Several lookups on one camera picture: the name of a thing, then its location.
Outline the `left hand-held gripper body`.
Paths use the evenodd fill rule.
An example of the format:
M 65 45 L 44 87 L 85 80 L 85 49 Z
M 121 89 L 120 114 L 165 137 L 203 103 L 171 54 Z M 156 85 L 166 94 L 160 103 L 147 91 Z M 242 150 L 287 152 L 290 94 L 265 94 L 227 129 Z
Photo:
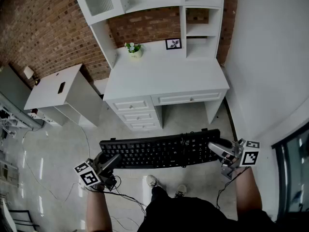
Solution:
M 111 191 L 117 183 L 113 172 L 104 172 L 104 164 L 96 166 L 93 159 L 87 159 L 81 162 L 74 167 L 74 171 L 86 187 L 103 184 Z

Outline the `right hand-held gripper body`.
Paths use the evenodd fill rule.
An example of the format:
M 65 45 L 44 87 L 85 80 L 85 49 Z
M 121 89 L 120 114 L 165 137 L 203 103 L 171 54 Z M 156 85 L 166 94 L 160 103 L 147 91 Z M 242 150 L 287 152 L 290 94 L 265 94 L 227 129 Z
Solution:
M 261 143 L 240 139 L 231 148 L 224 148 L 222 174 L 232 179 L 233 172 L 240 167 L 255 166 L 259 157 Z

